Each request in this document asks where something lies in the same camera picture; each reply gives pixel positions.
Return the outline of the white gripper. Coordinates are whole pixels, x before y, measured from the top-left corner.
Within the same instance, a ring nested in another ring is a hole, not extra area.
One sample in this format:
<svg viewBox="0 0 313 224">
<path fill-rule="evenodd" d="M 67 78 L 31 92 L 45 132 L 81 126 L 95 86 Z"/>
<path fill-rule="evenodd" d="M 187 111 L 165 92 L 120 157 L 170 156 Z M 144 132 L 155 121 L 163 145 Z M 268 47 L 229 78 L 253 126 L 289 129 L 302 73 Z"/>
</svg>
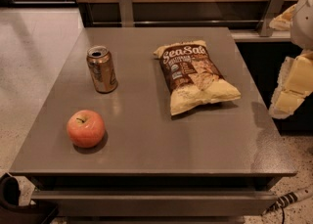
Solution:
<svg viewBox="0 0 313 224">
<path fill-rule="evenodd" d="M 309 51 L 313 50 L 313 0 L 298 0 L 271 20 L 269 27 L 291 30 L 291 42 L 304 49 L 296 58 L 285 58 L 271 98 L 270 115 L 285 119 L 313 93 L 313 51 Z"/>
</svg>

